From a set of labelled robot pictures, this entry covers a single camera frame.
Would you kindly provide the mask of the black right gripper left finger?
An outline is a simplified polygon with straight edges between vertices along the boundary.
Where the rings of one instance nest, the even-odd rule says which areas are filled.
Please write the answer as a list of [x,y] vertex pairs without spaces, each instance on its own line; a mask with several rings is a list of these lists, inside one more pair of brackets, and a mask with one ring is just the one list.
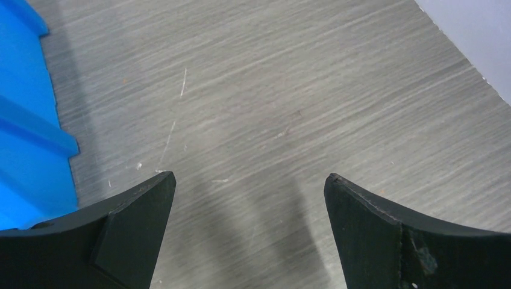
[[148,288],[176,184],[165,171],[74,213],[1,231],[1,287]]

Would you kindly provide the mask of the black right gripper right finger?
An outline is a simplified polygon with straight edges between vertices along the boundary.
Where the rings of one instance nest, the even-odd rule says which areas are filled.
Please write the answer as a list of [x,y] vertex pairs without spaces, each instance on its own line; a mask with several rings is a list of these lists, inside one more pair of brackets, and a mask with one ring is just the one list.
[[348,288],[509,288],[510,234],[411,210],[332,173],[325,204]]

